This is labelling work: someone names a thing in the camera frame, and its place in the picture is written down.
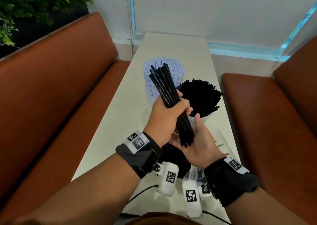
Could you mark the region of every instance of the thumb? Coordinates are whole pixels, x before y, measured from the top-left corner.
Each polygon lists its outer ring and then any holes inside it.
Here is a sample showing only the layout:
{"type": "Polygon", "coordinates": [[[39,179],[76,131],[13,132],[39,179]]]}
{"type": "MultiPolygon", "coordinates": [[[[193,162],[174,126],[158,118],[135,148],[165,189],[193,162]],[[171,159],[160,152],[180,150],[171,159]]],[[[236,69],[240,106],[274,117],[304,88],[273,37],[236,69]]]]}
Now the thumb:
{"type": "Polygon", "coordinates": [[[177,118],[188,107],[189,107],[189,101],[186,99],[182,99],[175,106],[171,107],[170,110],[172,111],[173,116],[177,118]]]}
{"type": "Polygon", "coordinates": [[[201,127],[203,127],[203,126],[205,126],[203,120],[200,119],[200,114],[199,114],[199,113],[196,113],[196,115],[195,115],[195,117],[194,117],[194,122],[195,122],[196,127],[197,127],[198,129],[201,128],[201,127]]]}

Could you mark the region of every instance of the white table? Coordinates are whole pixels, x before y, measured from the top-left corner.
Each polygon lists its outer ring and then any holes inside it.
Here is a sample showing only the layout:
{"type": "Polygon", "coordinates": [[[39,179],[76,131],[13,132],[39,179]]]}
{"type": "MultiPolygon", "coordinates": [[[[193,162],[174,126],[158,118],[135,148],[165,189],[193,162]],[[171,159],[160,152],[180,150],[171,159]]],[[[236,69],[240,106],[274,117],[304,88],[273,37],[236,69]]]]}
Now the white table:
{"type": "MultiPolygon", "coordinates": [[[[205,38],[146,33],[73,179],[112,155],[115,148],[136,129],[143,130],[149,118],[143,65],[155,57],[176,59],[185,68],[184,80],[202,79],[212,83],[216,89],[220,90],[205,38]]],[[[219,128],[234,155],[239,158],[223,99],[218,105],[220,109],[205,124],[212,133],[219,128]]],[[[146,175],[134,195],[155,185],[156,180],[156,174],[146,175]]],[[[225,210],[212,196],[202,200],[202,207],[203,210],[228,220],[225,210]]],[[[152,188],[141,194],[123,210],[125,213],[136,215],[142,215],[148,211],[171,212],[186,216],[181,182],[177,181],[176,190],[171,197],[161,195],[155,191],[155,188],[152,188]]],[[[207,214],[204,214],[203,219],[196,221],[208,225],[224,224],[207,214]]]]}

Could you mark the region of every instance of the wrist strap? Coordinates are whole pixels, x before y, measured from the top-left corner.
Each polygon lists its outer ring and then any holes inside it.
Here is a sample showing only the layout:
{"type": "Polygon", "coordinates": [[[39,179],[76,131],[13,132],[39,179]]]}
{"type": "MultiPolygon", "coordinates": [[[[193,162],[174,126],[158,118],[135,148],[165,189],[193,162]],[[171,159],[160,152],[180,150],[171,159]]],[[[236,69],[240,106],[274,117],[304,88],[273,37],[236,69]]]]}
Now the wrist strap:
{"type": "Polygon", "coordinates": [[[204,170],[204,174],[213,196],[220,200],[223,207],[245,192],[254,192],[260,185],[256,176],[231,157],[218,159],[204,170]]]}
{"type": "Polygon", "coordinates": [[[140,178],[153,170],[161,151],[161,148],[148,134],[138,130],[116,148],[116,152],[140,178]]]}

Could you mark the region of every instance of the person's left hand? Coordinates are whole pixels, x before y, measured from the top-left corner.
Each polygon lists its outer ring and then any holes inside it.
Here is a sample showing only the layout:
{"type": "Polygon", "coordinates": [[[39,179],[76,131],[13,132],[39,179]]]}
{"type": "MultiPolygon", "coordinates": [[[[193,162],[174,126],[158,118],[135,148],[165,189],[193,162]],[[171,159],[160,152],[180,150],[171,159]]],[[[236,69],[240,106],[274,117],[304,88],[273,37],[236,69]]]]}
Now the person's left hand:
{"type": "MultiPolygon", "coordinates": [[[[180,91],[177,93],[180,97],[183,95],[180,91]]],[[[175,106],[167,108],[159,96],[153,104],[149,121],[143,131],[162,147],[170,139],[176,127],[177,117],[183,111],[186,111],[187,115],[193,111],[188,100],[181,98],[181,101],[175,106]]]]}

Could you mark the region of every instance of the green plant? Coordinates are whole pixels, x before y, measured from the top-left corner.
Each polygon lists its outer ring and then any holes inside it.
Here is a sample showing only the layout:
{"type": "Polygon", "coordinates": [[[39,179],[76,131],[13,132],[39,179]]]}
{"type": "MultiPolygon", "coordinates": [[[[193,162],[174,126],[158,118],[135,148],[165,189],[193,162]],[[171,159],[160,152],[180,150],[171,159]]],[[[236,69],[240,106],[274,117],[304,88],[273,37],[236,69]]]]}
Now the green plant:
{"type": "Polygon", "coordinates": [[[0,45],[15,44],[11,41],[14,19],[35,18],[38,22],[53,24],[48,12],[51,10],[70,12],[73,4],[86,5],[93,0],[0,0],[0,45]]]}

